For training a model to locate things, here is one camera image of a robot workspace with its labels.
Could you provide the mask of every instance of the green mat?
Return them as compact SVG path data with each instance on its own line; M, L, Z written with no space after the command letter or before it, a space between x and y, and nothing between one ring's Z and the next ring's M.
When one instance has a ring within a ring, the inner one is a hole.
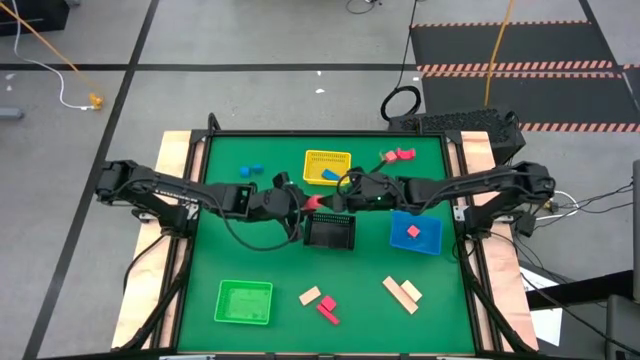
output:
M263 164L252 175L260 190L287 171L307 194L329 194L333 187L302 181L308 149L346 151L352 166L370 170L379 152L415 148L417 158L385 166L390 175L442 179L445 168L438 138L416 137L218 137L213 140L206 182L245 183L241 166ZM443 221L442 255L429 256L389 245L390 212L360 212L354 251L305 247L302 240L273 252L255 252L237 243L218 217L203 213L178 349L181 352L473 353L460 267L451 255L453 219L448 204L426 214ZM232 226L256 246L282 242L276 222ZM387 276L410 280L423 294L409 313L382 285ZM266 326L214 321L221 280L273 283L271 317ZM303 307L298 296L313 286L337 302L332 325L317 310L321 298Z

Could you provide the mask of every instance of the red block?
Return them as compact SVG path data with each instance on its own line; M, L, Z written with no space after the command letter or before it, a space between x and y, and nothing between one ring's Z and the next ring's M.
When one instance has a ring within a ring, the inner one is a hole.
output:
M302 207L302 210L317 210L322 207L322 204L318 200L322 198L322 195L312 195Z
M411 236L412 238L417 238L420 234L420 229L418 229L415 225L411 225L409 229L407 229L407 233L409 233L409 236Z
M400 160L413 160L416 158L416 149L402 150L398 148L396 150L396 155L400 158Z
M318 304L316 309L318 309L318 311L320 311L320 313L324 315L324 317L329 319L329 321L331 321L333 325L340 324L340 320L338 320L337 317L333 316L333 314L329 310L327 310L324 306L322 306L322 304Z
M398 160L398 156L396 156L395 152L389 151L384 154L384 160L389 164L393 164L394 162L396 162L396 160Z
M329 311L333 311L336 308L336 301L329 295L325 296L321 302L322 306Z

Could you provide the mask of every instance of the gray floor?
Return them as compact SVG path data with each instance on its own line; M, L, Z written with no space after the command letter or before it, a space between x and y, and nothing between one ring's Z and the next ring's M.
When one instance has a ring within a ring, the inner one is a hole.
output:
M344 3L160 0L141 63L399 63L411 2L384 2L361 16L346 13ZM428 0L418 5L416 22L500 21L507 3ZM640 63L640 3L590 3L618 61ZM126 64L148 4L84 0L72 10L67 30L46 37L74 62ZM584 14L578 1L518 0L512 19L582 20ZM12 44L13 39L0 38L0 63L18 61ZM21 52L59 62L31 35L22 38ZM123 74L88 75L107 92L101 112L62 107L53 74L0 72L0 106L20 106L27 114L19 122L0 123L3 359L22 357ZM86 102L85 86L72 73L65 76L65 98ZM383 129L379 104L397 76L381 71L138 72L108 158L153 165L164 131L203 127L209 111L229 129ZM412 83L414 76L407 73L403 83ZM409 102L400 98L392 109L400 112ZM525 135L529 144L519 158L547 165L558 188L577 198L627 184L631 162L640 158L637 134ZM594 209L628 199L603 200ZM525 241L547 268L570 278L627 269L630 216L629 208L578 214ZM41 357L109 349L137 231L126 209L91 205Z

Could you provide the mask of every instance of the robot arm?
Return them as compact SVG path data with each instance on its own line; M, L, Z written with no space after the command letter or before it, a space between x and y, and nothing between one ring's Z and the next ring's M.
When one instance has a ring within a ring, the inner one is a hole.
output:
M555 188L555 181L544 166L528 162L441 181L392 178L381 172L367 174L361 168L349 170L347 176L350 186L344 190L338 187L338 192L320 198L319 203L334 212L402 210L417 215L442 201L498 192L486 204L464 210L459 222L463 223L465 233L473 235L486 233L495 218L523 203L543 204L553 196ZM302 233L298 219L314 211L304 208L309 196L293 184L285 172L273 178L273 186L258 191L254 183L200 184L161 174L127 160L105 163L96 194L103 204L126 201L157 217L163 230L174 235L188 235L188 210L181 205L168 204L156 195L199 204L226 219L241 222L276 220L295 241Z

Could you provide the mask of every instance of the white paper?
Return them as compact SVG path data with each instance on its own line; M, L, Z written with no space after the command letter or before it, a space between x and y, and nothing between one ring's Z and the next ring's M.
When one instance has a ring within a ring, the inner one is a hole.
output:
M520 268L520 274L526 277L535 287L542 289L549 286L558 285L543 276L531 272L525 268ZM529 283L522 279L526 291L534 290ZM562 328L562 309L536 310L531 312L533 319L533 329L538 339L544 340L555 346L560 345L560 330Z

